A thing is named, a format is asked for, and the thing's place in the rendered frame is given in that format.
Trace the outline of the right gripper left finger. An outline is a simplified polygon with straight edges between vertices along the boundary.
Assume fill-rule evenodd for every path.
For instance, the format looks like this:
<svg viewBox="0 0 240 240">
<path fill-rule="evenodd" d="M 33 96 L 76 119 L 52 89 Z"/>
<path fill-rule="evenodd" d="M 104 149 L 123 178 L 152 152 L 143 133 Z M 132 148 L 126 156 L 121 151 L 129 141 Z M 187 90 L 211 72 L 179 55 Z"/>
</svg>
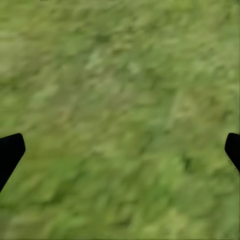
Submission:
<svg viewBox="0 0 240 240">
<path fill-rule="evenodd" d="M 26 152 L 21 133 L 0 138 L 0 192 Z"/>
</svg>

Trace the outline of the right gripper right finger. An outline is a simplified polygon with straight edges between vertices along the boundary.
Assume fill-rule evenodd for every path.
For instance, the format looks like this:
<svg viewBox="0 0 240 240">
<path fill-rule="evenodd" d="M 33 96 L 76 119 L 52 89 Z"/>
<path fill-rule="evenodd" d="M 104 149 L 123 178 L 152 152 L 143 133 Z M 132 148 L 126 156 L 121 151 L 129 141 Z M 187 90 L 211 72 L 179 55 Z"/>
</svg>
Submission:
<svg viewBox="0 0 240 240">
<path fill-rule="evenodd" d="M 240 172 L 240 134 L 229 133 L 224 150 Z"/>
</svg>

